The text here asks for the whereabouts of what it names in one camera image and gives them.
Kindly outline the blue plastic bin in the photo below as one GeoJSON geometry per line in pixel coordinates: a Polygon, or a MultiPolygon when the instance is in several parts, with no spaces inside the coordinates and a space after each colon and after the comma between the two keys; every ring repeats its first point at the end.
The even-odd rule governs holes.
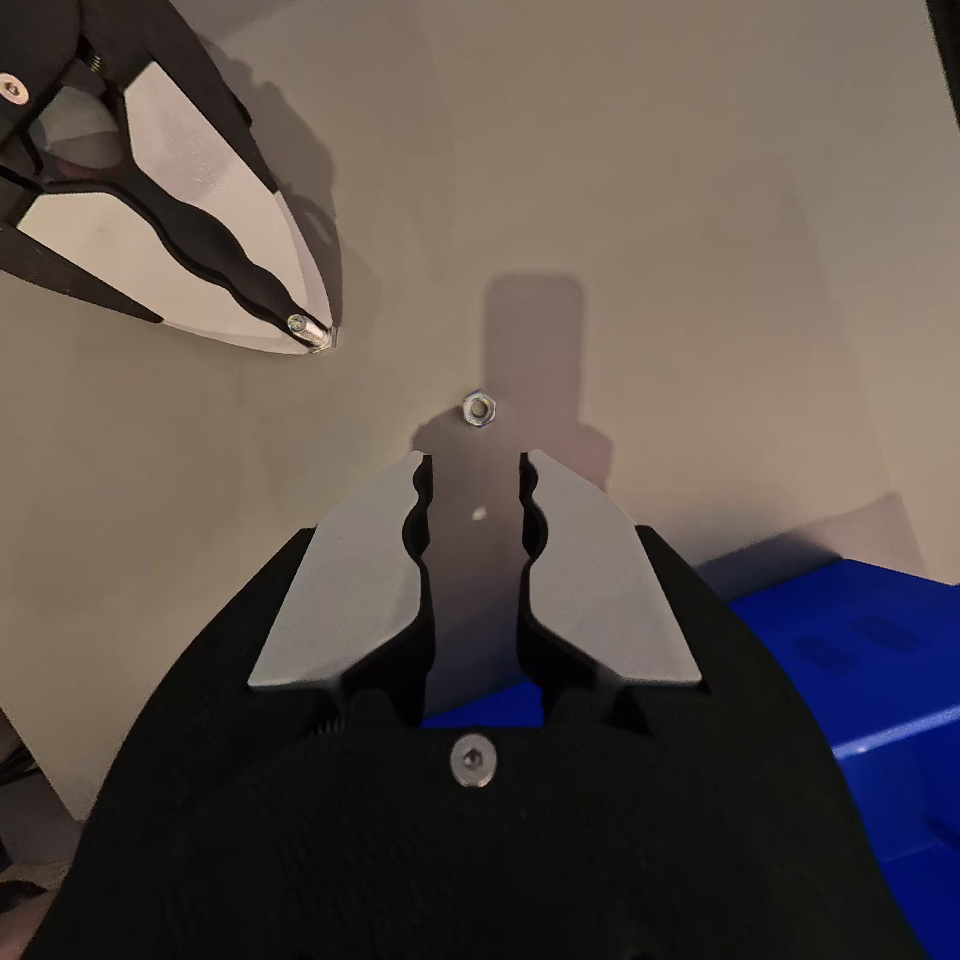
{"type": "Polygon", "coordinates": [[[816,716],[930,957],[958,958],[958,587],[838,559],[728,606],[816,716]]]}

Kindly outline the thick short steel bolt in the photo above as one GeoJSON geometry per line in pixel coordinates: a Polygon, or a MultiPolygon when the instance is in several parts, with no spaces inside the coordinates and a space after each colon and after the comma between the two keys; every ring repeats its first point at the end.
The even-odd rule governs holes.
{"type": "Polygon", "coordinates": [[[308,314],[290,315],[287,318],[287,329],[294,340],[305,346],[311,354],[322,354],[336,348],[336,328],[324,326],[308,314]]]}

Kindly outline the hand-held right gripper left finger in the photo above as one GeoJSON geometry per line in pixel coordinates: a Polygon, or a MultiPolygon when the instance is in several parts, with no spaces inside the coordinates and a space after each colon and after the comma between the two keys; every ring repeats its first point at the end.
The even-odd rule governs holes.
{"type": "Polygon", "coordinates": [[[345,713],[380,691],[420,726],[436,657],[428,510],[433,462],[409,453],[355,488],[314,528],[247,685],[318,690],[345,713]]]}

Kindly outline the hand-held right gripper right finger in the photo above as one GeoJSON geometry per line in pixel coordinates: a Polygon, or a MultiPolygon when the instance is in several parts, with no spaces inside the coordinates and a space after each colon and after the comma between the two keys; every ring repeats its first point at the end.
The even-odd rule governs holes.
{"type": "Polygon", "coordinates": [[[696,689],[702,670],[635,522],[543,450],[521,455],[517,657],[544,716],[572,691],[610,717],[625,690],[696,689]]]}

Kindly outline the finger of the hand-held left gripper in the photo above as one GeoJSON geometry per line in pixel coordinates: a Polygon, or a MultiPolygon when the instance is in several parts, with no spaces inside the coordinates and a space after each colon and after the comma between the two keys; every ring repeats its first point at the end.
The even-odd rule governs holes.
{"type": "MultiPolygon", "coordinates": [[[[43,110],[43,148],[54,156],[46,170],[55,163],[61,174],[107,180],[112,168],[118,183],[172,187],[163,201],[186,200],[187,214],[214,214],[213,226],[227,226],[241,254],[281,281],[281,324],[274,327],[282,330],[292,314],[334,327],[325,283],[282,193],[271,194],[245,164],[228,158],[222,136],[161,67],[148,67],[133,83],[124,139],[119,108],[106,109],[78,86],[69,78],[43,110]]],[[[64,182],[56,190],[47,178],[47,195],[95,193],[80,186],[69,192],[64,182]]]]}
{"type": "Polygon", "coordinates": [[[255,318],[223,287],[199,278],[167,251],[155,230],[119,198],[45,195],[19,231],[139,306],[169,328],[257,352],[316,352],[315,343],[255,318]]]}

